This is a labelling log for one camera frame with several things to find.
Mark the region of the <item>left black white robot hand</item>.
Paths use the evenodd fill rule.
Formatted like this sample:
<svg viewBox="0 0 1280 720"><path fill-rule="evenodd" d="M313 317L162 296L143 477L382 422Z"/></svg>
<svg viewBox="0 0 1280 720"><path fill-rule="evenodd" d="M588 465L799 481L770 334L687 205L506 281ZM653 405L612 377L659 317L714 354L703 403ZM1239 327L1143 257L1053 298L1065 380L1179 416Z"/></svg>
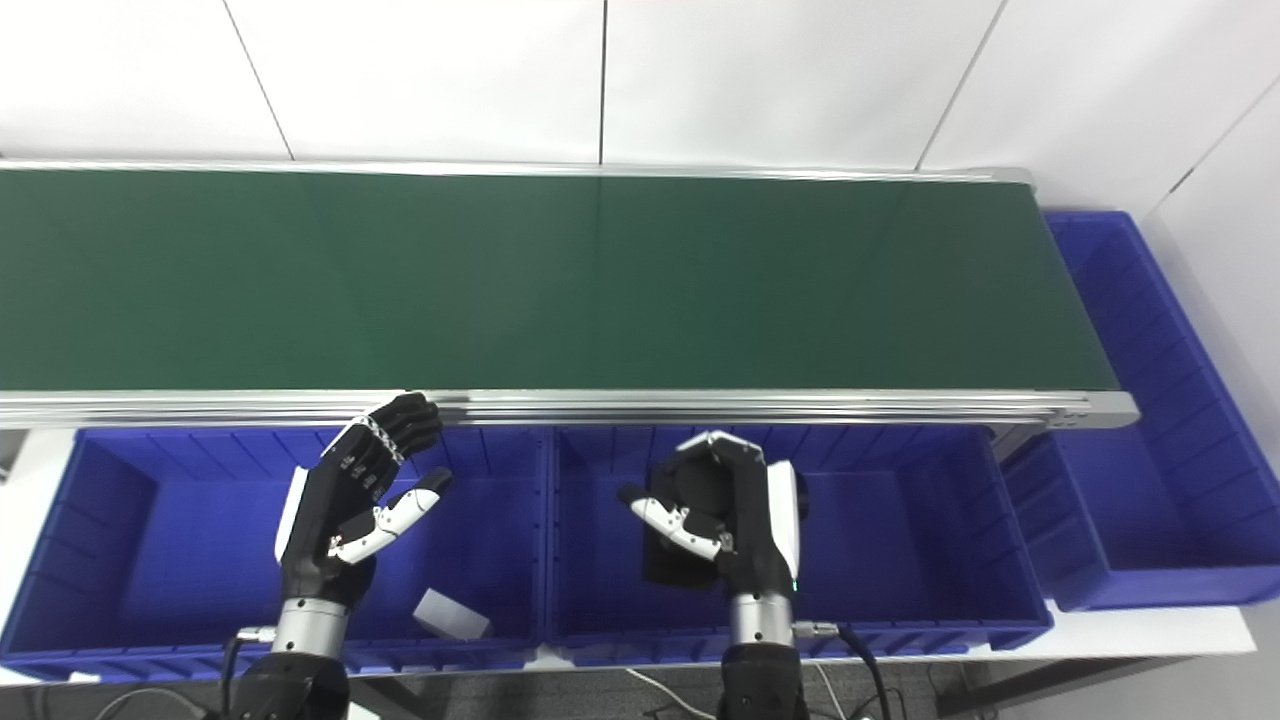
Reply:
<svg viewBox="0 0 1280 720"><path fill-rule="evenodd" d="M408 460L436 445L439 407L420 392L397 395L351 419L311 468L296 473L276 538L287 609L312 601L353 609L367 592L376 553L430 512L453 474L436 468L389 497Z"/></svg>

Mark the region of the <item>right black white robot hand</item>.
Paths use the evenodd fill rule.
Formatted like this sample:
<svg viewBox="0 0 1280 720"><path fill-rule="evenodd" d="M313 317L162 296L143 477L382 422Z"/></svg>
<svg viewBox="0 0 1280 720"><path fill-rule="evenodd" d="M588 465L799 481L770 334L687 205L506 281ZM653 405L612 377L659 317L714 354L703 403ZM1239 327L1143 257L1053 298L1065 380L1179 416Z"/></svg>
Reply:
<svg viewBox="0 0 1280 720"><path fill-rule="evenodd" d="M643 523L641 578L728 596L790 597L800 566L803 480L788 460L724 430L686 439L626 483L620 502Z"/></svg>

